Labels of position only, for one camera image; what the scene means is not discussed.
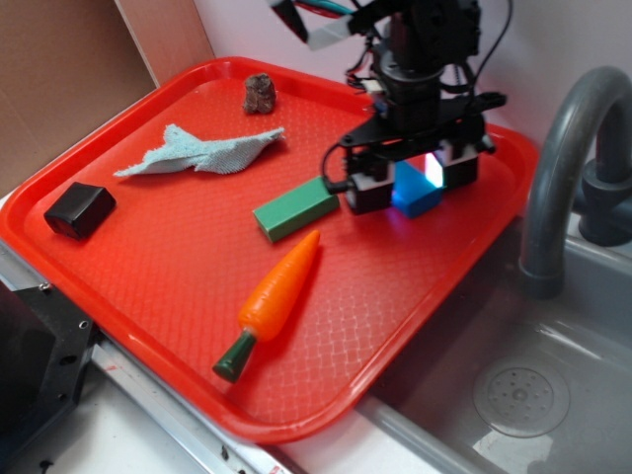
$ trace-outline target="orange carrot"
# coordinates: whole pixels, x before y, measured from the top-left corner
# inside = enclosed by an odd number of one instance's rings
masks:
[[[215,373],[237,381],[255,343],[277,336],[307,279],[319,240],[318,230],[310,232],[257,285],[237,317],[242,335],[213,367]]]

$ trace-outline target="black bracket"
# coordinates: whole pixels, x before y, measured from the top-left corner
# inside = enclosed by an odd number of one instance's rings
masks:
[[[0,472],[76,407],[96,334],[50,284],[12,291],[0,282]]]

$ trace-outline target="gray faucet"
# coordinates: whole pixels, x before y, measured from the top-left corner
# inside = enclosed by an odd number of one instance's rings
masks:
[[[585,165],[595,139],[596,157]],[[571,208],[582,215],[586,240],[600,246],[632,240],[631,151],[632,83],[617,68],[594,69],[567,96],[542,148],[519,260],[527,294],[561,292]]]

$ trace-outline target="blue cloth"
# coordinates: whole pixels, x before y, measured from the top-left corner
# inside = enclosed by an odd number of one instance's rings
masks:
[[[237,173],[246,169],[267,145],[282,138],[283,132],[280,127],[258,135],[201,141],[171,124],[165,129],[163,146],[148,151],[142,163],[117,171],[115,176],[174,173],[191,167],[221,175]]]

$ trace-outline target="sink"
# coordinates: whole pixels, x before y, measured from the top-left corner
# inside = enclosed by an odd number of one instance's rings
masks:
[[[459,472],[632,472],[632,260],[569,237],[563,293],[531,300],[520,235],[517,220],[371,387],[390,407],[373,413]]]

